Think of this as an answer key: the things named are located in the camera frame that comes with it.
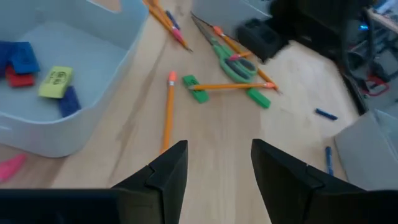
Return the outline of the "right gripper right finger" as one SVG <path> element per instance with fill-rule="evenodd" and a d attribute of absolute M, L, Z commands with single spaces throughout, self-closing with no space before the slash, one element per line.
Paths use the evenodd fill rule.
<path fill-rule="evenodd" d="M 305 223 L 316 192 L 345 194 L 363 191 L 262 139 L 252 140 L 251 160 L 272 224 Z"/>

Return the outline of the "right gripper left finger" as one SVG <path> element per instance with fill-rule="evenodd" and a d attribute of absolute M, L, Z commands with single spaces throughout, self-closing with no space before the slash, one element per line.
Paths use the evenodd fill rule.
<path fill-rule="evenodd" d="M 182 140 L 113 186 L 120 224 L 178 224 L 187 174 L 188 141 Z"/>

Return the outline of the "orange pencil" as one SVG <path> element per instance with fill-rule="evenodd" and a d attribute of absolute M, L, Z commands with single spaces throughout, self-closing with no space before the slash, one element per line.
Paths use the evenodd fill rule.
<path fill-rule="evenodd" d="M 164 137 L 162 141 L 162 148 L 160 153 L 163 154 L 170 144 L 170 138 L 172 133 L 173 125 L 173 110 L 174 110 L 174 93 L 175 93 L 175 81 L 177 74 L 175 71 L 169 73 L 168 88 L 167 88 L 167 101 L 165 107 L 165 124 L 164 124 Z"/>
<path fill-rule="evenodd" d="M 173 35 L 173 37 L 183 43 L 183 37 L 180 31 L 173 26 L 170 19 L 167 17 L 164 9 L 160 6 L 158 0 L 142 0 L 147 6 L 149 12 Z"/>
<path fill-rule="evenodd" d="M 222 89 L 248 89 L 248 88 L 267 88 L 273 89 L 276 85 L 273 83 L 240 83 L 240 84 L 207 84 L 192 85 L 189 90 L 222 90 Z"/>
<path fill-rule="evenodd" d="M 4 183 L 13 177 L 21 169 L 26 159 L 26 154 L 19 154 L 0 162 L 0 183 Z"/>
<path fill-rule="evenodd" d="M 240 58 L 246 58 L 251 55 L 252 55 L 251 52 L 242 52 L 242 53 L 238 53 L 238 54 L 232 54 L 231 56 L 228 57 L 228 60 L 238 60 Z"/>
<path fill-rule="evenodd" d="M 218 36 L 220 36 L 233 50 L 234 50 L 234 54 L 238 54 L 238 53 L 242 53 L 244 51 L 242 51 L 236 44 L 235 42 L 229 38 L 220 27 L 217 26 L 213 26 L 213 31 L 215 34 L 217 34 Z M 275 84 L 271 78 L 269 78 L 261 69 L 257 69 L 257 74 L 267 83 L 273 83 Z M 282 92 L 279 90 L 279 87 L 276 85 L 276 87 L 274 88 L 274 90 L 276 92 L 278 92 L 278 94 L 282 94 Z"/>
<path fill-rule="evenodd" d="M 170 32 L 173 38 L 178 41 L 183 48 L 189 52 L 192 52 L 192 49 L 188 46 L 187 42 L 183 38 L 183 35 L 180 31 L 180 26 L 173 15 L 161 7 L 159 0 L 149 1 L 150 3 L 146 3 L 149 12 L 166 28 L 167 31 Z"/>

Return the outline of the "green scissors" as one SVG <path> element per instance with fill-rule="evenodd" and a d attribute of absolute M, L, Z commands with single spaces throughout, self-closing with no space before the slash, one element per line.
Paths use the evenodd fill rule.
<path fill-rule="evenodd" d="M 254 76 L 257 74 L 257 67 L 248 59 L 238 57 L 232 59 L 233 52 L 223 44 L 220 44 L 217 38 L 210 34 L 201 24 L 201 20 L 192 15 L 193 22 L 199 31 L 205 36 L 205 39 L 211 44 L 213 50 L 218 56 L 220 67 L 227 76 L 236 83 L 252 83 Z"/>

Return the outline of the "dark blue eraser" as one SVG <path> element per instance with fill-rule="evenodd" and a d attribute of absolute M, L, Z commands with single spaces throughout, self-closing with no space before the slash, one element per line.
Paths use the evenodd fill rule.
<path fill-rule="evenodd" d="M 0 40 L 0 77 L 3 77 L 6 71 L 6 66 L 9 61 L 9 57 L 12 54 L 14 48 L 13 42 L 6 42 Z"/>
<path fill-rule="evenodd" d="M 58 108 L 63 118 L 81 110 L 81 105 L 73 86 L 69 86 L 63 98 L 58 100 Z"/>

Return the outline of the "yellow eraser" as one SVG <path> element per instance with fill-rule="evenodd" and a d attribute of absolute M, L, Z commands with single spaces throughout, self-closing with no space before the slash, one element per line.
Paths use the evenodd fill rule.
<path fill-rule="evenodd" d="M 72 77 L 71 67 L 53 66 L 40 84 L 38 95 L 44 98 L 63 98 Z"/>

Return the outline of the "blue pen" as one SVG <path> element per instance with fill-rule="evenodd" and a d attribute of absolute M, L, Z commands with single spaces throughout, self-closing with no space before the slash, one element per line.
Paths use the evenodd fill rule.
<path fill-rule="evenodd" d="M 326 172 L 329 175 L 334 176 L 333 162 L 332 162 L 332 150 L 331 150 L 330 146 L 327 146 L 325 148 L 325 160 L 326 160 Z"/>

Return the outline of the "red eraser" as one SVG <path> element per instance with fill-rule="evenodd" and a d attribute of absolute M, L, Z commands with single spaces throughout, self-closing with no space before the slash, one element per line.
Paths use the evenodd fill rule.
<path fill-rule="evenodd" d="M 11 87 L 32 86 L 35 83 L 32 73 L 18 74 L 11 65 L 6 67 L 6 80 Z"/>

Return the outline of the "black aluminium frame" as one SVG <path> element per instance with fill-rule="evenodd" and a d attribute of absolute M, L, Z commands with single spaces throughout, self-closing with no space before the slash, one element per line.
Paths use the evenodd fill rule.
<path fill-rule="evenodd" d="M 364 102 L 363 95 L 364 91 L 368 90 L 366 80 L 371 71 L 372 52 L 367 56 L 363 56 L 352 51 L 346 37 L 343 36 L 340 42 L 340 73 L 354 101 L 357 112 L 361 116 L 369 109 Z"/>

